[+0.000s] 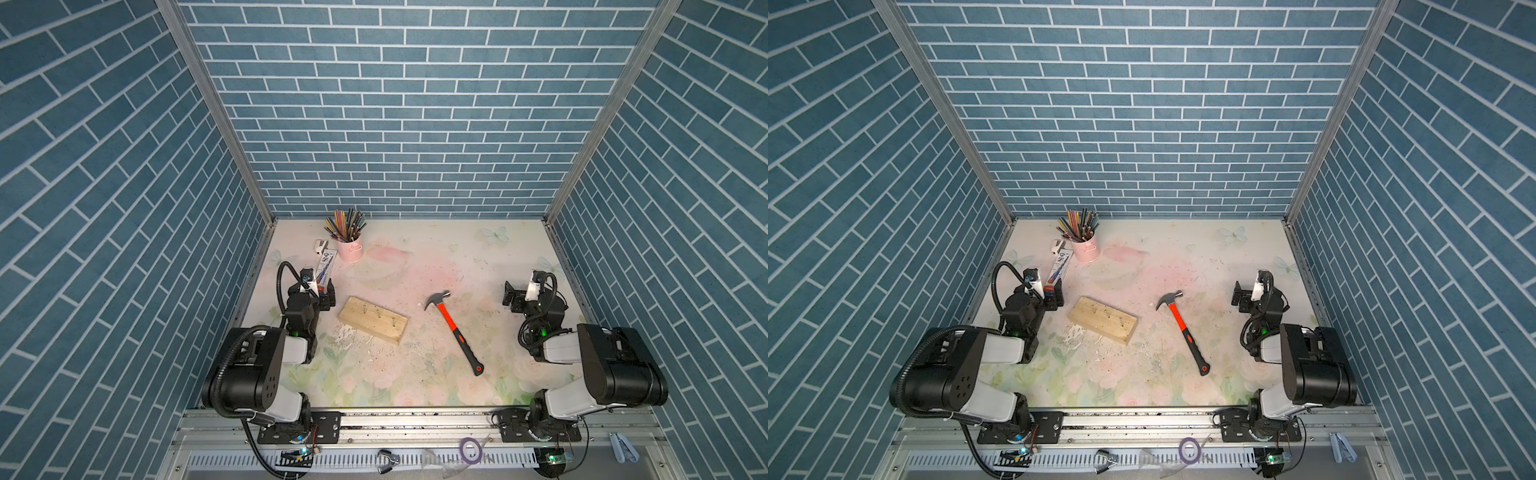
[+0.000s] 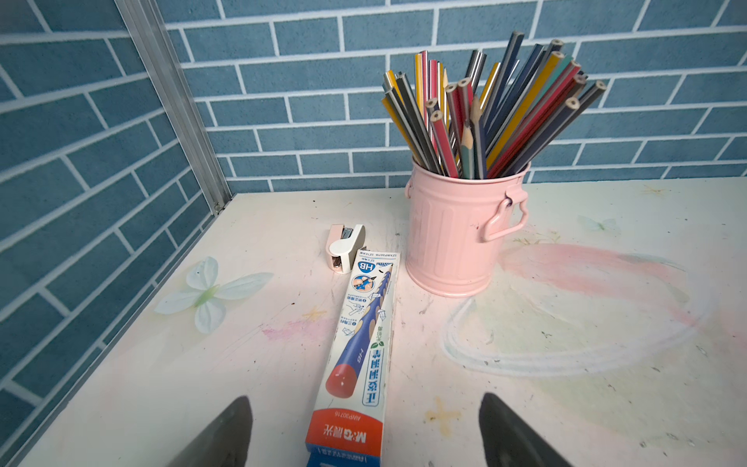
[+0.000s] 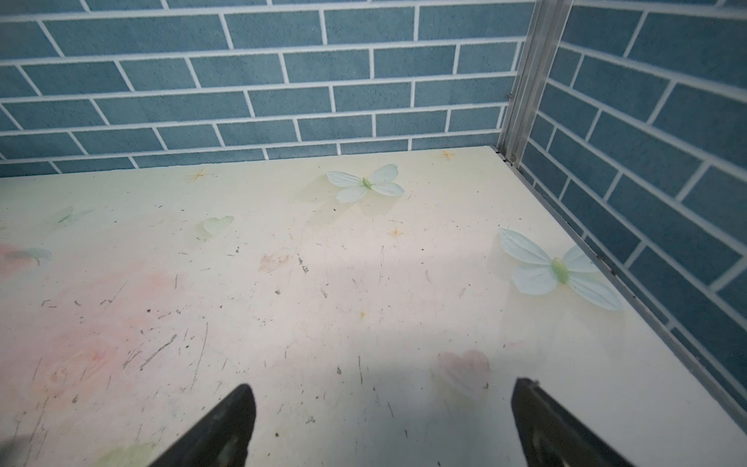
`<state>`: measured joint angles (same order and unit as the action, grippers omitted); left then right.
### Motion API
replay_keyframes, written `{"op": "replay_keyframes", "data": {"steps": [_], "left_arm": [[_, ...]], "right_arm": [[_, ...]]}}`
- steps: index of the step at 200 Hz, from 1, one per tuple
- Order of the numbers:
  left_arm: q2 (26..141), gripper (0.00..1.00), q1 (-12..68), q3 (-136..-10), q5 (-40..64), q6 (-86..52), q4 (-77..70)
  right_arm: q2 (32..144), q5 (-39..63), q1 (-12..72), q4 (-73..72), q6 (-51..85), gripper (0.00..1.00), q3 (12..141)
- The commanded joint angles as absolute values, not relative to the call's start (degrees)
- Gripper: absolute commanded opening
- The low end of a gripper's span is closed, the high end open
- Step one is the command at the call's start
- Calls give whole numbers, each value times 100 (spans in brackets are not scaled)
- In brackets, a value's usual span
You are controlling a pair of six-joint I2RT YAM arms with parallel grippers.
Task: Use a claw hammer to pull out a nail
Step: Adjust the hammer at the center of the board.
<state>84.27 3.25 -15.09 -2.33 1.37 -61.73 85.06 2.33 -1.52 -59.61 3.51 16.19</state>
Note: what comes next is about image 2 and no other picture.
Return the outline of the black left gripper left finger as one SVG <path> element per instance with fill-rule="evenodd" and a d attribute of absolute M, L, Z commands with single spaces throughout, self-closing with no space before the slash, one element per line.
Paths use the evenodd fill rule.
<path fill-rule="evenodd" d="M 233 400 L 167 466 L 244 466 L 252 426 L 250 400 L 243 395 Z"/>

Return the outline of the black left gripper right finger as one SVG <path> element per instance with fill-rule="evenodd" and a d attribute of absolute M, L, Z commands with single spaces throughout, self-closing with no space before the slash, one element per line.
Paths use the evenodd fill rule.
<path fill-rule="evenodd" d="M 571 466 L 493 393 L 482 397 L 479 426 L 488 466 Z"/>

